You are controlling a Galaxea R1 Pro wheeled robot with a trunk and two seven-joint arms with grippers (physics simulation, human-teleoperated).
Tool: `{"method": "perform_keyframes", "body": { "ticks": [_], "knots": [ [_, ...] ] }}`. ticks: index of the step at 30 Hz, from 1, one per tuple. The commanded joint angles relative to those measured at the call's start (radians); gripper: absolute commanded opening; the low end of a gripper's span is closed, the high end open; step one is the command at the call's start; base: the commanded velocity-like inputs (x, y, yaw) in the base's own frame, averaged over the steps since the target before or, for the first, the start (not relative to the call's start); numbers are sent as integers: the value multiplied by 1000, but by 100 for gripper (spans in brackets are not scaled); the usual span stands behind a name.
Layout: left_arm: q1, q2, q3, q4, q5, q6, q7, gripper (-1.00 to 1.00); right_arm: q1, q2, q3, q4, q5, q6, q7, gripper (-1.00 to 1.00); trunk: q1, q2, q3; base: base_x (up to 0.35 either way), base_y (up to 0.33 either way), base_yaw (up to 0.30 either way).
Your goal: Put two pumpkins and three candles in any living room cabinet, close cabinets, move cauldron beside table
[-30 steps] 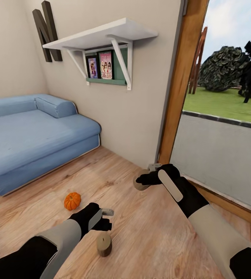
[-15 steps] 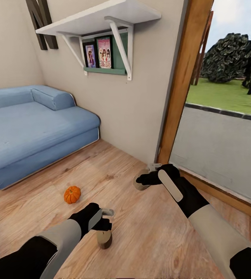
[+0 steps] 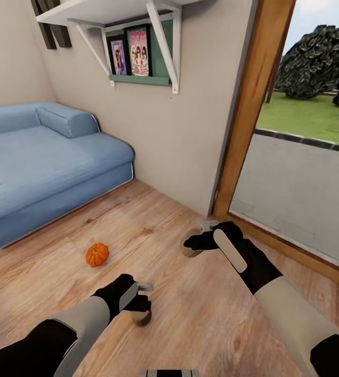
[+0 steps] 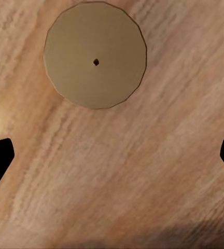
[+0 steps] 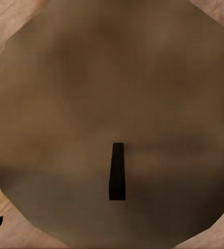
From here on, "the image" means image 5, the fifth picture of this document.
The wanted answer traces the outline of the pillar candle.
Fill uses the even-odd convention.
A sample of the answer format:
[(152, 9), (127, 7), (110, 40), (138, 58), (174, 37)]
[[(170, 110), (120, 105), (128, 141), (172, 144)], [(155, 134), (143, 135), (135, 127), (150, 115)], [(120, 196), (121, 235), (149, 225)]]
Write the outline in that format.
[(73, 249), (171, 249), (224, 214), (224, 26), (189, 0), (53, 0), (0, 55), (0, 189)]

